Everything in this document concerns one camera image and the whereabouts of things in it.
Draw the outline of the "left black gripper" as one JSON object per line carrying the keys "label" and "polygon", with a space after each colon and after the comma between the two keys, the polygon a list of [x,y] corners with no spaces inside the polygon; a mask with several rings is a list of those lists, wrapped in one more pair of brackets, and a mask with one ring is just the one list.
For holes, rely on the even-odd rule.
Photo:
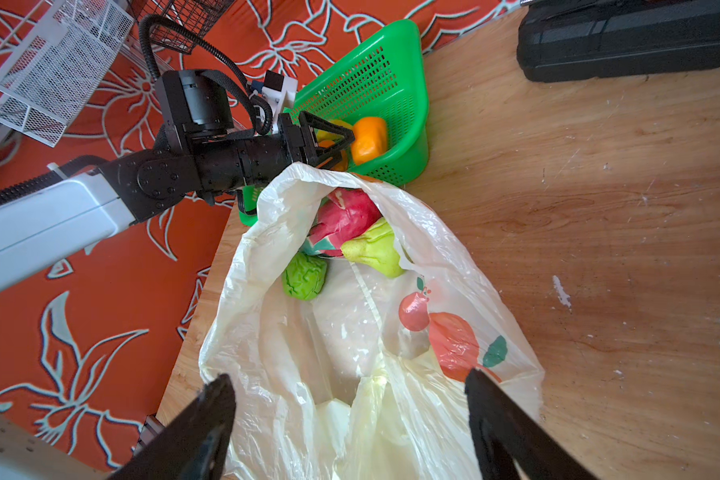
{"label": "left black gripper", "polygon": [[[285,115],[278,118],[278,127],[276,134],[235,135],[215,143],[216,191],[267,185],[294,163],[337,172],[349,169],[349,148],[337,149],[335,143],[355,140],[346,122],[301,111],[299,123]],[[327,157],[318,162],[318,155]]]}

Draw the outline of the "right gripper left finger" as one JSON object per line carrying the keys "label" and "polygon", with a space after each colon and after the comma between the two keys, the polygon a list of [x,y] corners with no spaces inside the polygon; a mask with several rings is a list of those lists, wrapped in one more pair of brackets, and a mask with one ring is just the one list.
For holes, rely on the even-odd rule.
{"label": "right gripper left finger", "polygon": [[236,397],[227,374],[198,397],[112,479],[219,479],[234,424]]}

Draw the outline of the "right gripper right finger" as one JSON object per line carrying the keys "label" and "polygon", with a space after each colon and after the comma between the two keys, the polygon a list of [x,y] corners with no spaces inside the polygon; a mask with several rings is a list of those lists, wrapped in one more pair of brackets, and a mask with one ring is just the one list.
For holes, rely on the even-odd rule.
{"label": "right gripper right finger", "polygon": [[484,479],[592,479],[575,460],[489,376],[466,377],[469,427]]}

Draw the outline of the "orange toy tangerine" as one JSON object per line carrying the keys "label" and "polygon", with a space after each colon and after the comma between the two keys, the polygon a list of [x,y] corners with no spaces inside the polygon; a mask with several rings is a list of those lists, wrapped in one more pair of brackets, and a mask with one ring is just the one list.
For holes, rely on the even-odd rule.
{"label": "orange toy tangerine", "polygon": [[[318,146],[323,150],[330,150],[334,145],[335,142],[332,140],[323,140],[318,143]],[[349,154],[346,150],[341,150],[319,164],[318,167],[320,169],[346,172],[349,169]]]}

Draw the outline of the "orange toy bell pepper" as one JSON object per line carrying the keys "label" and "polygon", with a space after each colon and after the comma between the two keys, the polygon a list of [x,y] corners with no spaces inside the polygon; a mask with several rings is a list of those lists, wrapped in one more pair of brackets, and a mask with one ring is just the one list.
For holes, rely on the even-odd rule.
{"label": "orange toy bell pepper", "polygon": [[389,149],[387,122],[380,117],[364,117],[353,125],[355,141],[351,155],[356,165],[368,163],[384,155]]}

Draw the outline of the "yellow-green toy starfruit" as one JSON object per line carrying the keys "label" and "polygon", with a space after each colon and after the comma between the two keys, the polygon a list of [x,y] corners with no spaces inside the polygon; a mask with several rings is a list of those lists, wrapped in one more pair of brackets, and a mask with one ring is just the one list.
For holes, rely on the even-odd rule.
{"label": "yellow-green toy starfruit", "polygon": [[341,246],[343,256],[351,262],[373,268],[393,279],[405,273],[395,249],[395,235],[385,218],[380,218],[360,236]]}

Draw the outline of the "green toy fruit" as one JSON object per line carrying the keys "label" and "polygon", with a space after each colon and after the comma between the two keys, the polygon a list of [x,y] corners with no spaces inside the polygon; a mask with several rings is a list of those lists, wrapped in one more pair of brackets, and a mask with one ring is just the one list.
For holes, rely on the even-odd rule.
{"label": "green toy fruit", "polygon": [[326,260],[297,252],[282,274],[285,294],[302,301],[315,299],[323,289],[327,270]]}

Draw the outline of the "translucent printed plastic bag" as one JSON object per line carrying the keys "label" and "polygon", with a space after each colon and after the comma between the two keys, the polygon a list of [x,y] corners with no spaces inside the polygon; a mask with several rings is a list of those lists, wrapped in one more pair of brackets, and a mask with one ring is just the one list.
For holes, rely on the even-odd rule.
{"label": "translucent printed plastic bag", "polygon": [[[328,263],[316,298],[282,275],[321,204],[366,193],[403,274]],[[260,197],[199,354],[236,395],[224,471],[237,479],[476,479],[464,380],[479,368],[531,418],[544,370],[498,291],[423,202],[350,173],[294,164]]]}

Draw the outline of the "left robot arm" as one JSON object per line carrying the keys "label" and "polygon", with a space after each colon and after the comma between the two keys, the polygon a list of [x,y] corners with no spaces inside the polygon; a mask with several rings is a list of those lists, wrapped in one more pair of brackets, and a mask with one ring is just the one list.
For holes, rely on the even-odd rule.
{"label": "left robot arm", "polygon": [[150,14],[139,41],[164,122],[152,148],[107,161],[84,155],[0,190],[0,292],[103,239],[160,216],[195,194],[208,203],[264,186],[290,165],[329,169],[351,129],[315,114],[276,114],[227,56],[222,70],[161,71],[155,27],[194,33]]}

